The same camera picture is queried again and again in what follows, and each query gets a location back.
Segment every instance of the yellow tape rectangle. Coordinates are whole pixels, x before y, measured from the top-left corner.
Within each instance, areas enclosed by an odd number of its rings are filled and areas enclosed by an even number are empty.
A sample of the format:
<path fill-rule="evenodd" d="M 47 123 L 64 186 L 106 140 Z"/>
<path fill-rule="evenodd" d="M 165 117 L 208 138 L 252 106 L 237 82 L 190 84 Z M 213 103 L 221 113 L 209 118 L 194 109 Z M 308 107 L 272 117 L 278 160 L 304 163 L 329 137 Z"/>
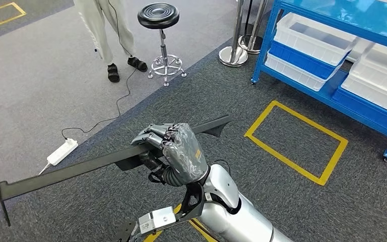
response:
<path fill-rule="evenodd" d="M 20 12 L 20 14 L 15 17 L 9 18 L 7 20 L 0 21 L 0 25 L 26 15 L 26 12 L 14 2 L 0 6 L 0 9 L 3 9 L 8 6 L 13 6 L 15 9 L 17 9 Z"/>
<path fill-rule="evenodd" d="M 276 150 L 272 149 L 262 141 L 260 141 L 258 138 L 253 136 L 253 133 L 256 131 L 256 129 L 259 127 L 259 125 L 265 120 L 265 118 L 268 116 L 268 114 L 272 111 L 272 109 L 277 106 L 284 111 L 288 112 L 289 114 L 297 117 L 298 119 L 304 121 L 305 123 L 317 128 L 318 130 L 328 134 L 329 136 L 333 137 L 334 139 L 340 141 L 339 146 L 337 147 L 335 153 L 331 157 L 330 161 L 328 162 L 326 168 L 322 172 L 320 177 L 316 177 L 315 175 L 311 174 L 309 171 L 303 169 L 293 161 L 289 160 L 282 154 L 278 153 Z M 311 181 L 324 186 L 329 179 L 330 175 L 332 174 L 333 169 L 335 168 L 336 164 L 338 163 L 340 157 L 342 156 L 343 151 L 345 150 L 346 146 L 348 145 L 348 140 L 345 138 L 341 137 L 340 135 L 332 132 L 331 130 L 326 129 L 325 127 L 315 123 L 314 121 L 308 119 L 307 117 L 299 114 L 298 112 L 284 106 L 283 104 L 277 102 L 277 101 L 272 101 L 266 108 L 265 110 L 261 113 L 261 115 L 254 121 L 253 125 L 247 130 L 247 132 L 244 134 L 244 137 L 248 137 L 251 139 L 255 144 L 287 164 L 289 167 L 293 168 L 295 171 L 298 173 L 304 175 Z"/>

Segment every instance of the dark gray carpet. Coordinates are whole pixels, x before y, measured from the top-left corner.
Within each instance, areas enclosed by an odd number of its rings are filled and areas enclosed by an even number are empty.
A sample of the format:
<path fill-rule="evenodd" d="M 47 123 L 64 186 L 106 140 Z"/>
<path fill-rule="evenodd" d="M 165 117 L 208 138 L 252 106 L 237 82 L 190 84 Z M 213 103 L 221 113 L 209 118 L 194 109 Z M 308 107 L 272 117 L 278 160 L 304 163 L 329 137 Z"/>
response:
<path fill-rule="evenodd" d="M 0 0 L 0 6 L 11 2 L 12 1 Z M 52 14 L 58 13 L 74 5 L 73 0 L 17 0 L 14 2 L 26 12 L 26 15 L 0 25 L 0 36 Z M 19 14 L 20 13 L 15 10 L 14 7 L 5 7 L 0 9 L 0 21 L 9 19 Z"/>
<path fill-rule="evenodd" d="M 251 85 L 255 58 L 242 67 L 229 68 L 218 62 L 219 50 L 189 68 L 188 77 L 175 78 L 169 88 L 159 89 L 80 145 L 65 165 L 123 149 L 150 123 L 195 125 L 230 114 L 235 121 L 221 138 L 198 135 L 198 139 L 210 163 L 215 159 L 229 162 L 239 189 L 275 227 L 295 241 L 387 241 L 387 163 L 381 161 L 387 138 L 267 75 Z M 348 139 L 325 186 L 311 182 L 243 137 L 272 100 Z M 320 158 L 328 160 L 335 142 L 275 111 L 257 134 L 319 173 L 320 164 L 313 163 L 325 163 Z M 290 149 L 298 145 L 303 151 Z M 147 174 L 142 167 L 121 172 L 110 165 L 9 201 L 13 226 L 6 227 L 0 211 L 0 241 L 111 241 L 124 219 L 136 219 L 182 200 L 184 189 L 152 184 Z M 165 231 L 157 241 L 204 240 L 186 224 Z"/>

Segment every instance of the white storage bin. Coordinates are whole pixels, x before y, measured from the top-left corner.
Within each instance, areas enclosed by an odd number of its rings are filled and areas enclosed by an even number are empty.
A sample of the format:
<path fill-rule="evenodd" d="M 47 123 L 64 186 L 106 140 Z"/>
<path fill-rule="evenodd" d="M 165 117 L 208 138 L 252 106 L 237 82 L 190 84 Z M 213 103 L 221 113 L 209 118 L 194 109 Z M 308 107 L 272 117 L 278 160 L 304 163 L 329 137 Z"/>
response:
<path fill-rule="evenodd" d="M 373 85 L 367 80 L 349 74 L 341 87 L 378 106 L 387 109 L 387 89 Z"/>
<path fill-rule="evenodd" d="M 290 79 L 293 79 L 293 81 L 296 81 L 314 91 L 319 91 L 326 83 L 326 81 L 337 72 L 341 65 L 336 67 L 335 71 L 326 80 L 318 78 L 317 76 L 269 53 L 265 62 L 265 66 L 283 74 Z"/>
<path fill-rule="evenodd" d="M 354 47 L 356 36 L 294 13 L 288 13 L 277 23 L 274 40 L 332 66 L 337 66 Z"/>
<path fill-rule="evenodd" d="M 387 89 L 387 47 L 375 44 L 368 48 L 349 73 Z"/>
<path fill-rule="evenodd" d="M 346 57 L 346 60 L 352 63 L 356 62 L 358 59 L 360 59 L 361 55 L 365 53 L 366 49 L 371 45 L 373 45 L 373 42 L 367 39 L 358 38 L 357 43 L 355 44 L 354 48 L 352 48 L 352 51 L 349 53 L 349 55 Z"/>

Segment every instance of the person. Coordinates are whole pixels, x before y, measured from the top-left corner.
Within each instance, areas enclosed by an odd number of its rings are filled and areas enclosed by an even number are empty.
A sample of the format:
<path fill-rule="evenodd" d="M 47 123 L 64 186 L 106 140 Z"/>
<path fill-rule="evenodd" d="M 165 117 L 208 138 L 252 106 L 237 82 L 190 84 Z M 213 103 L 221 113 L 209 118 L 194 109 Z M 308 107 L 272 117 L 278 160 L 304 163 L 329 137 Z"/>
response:
<path fill-rule="evenodd" d="M 108 78 L 111 82 L 119 82 L 118 68 L 113 63 L 113 55 L 107 43 L 104 29 L 104 16 L 118 34 L 119 43 L 129 56 L 127 63 L 141 72 L 146 72 L 148 66 L 134 57 L 134 38 L 127 27 L 123 0 L 74 0 L 76 9 L 93 38 L 96 51 L 107 64 Z"/>

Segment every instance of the stool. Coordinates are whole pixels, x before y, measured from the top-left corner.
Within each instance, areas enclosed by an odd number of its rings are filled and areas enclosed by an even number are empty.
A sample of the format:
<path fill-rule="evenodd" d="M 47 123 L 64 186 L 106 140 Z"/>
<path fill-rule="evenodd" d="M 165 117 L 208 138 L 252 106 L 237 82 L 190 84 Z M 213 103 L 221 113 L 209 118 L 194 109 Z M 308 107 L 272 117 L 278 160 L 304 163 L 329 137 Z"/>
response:
<path fill-rule="evenodd" d="M 161 37 L 161 56 L 155 58 L 151 64 L 148 78 L 152 78 L 155 73 L 164 76 L 164 86 L 168 86 L 167 77 L 181 72 L 185 77 L 186 73 L 182 69 L 181 59 L 175 55 L 167 54 L 164 43 L 164 29 L 175 25 L 179 21 L 179 10 L 170 4 L 154 3 L 149 4 L 137 14 L 139 23 L 148 29 L 158 29 Z"/>

